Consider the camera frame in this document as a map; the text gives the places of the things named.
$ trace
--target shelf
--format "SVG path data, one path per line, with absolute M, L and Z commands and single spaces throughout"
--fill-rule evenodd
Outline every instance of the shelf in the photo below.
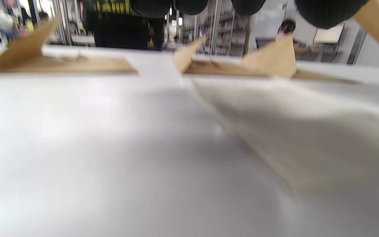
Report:
M 234 28 L 233 31 L 239 31 L 239 30 L 246 30 L 246 28 Z M 232 29 L 229 29 L 229 28 L 221 28 L 218 30 L 217 33 L 230 33 L 232 31 Z
M 243 43 L 237 43 L 237 42 L 217 42 L 217 46 L 226 46 L 228 47 L 230 44 L 230 46 L 236 46 L 236 47 L 243 47 L 244 44 Z
M 225 15 L 223 15 L 223 16 L 220 17 L 219 22 L 227 21 L 227 20 L 232 20 L 232 18 L 233 18 L 233 13 L 227 13 L 227 14 L 225 14 Z M 200 23 L 198 25 L 198 27 L 209 26 L 211 24 L 212 24 L 212 20 L 210 18 L 207 22 L 204 21 L 203 23 Z M 190 29 L 186 29 L 186 30 L 184 30 L 184 32 L 185 31 L 194 31 L 194 27 L 195 26 L 191 26 Z

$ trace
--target white table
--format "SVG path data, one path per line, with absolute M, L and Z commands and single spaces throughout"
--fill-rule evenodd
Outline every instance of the white table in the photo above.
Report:
M 77 44 L 94 45 L 93 36 L 71 36 L 72 42 Z
M 379 180 L 283 191 L 191 98 L 169 53 L 80 50 L 125 55 L 140 75 L 0 75 L 0 237 L 379 236 Z

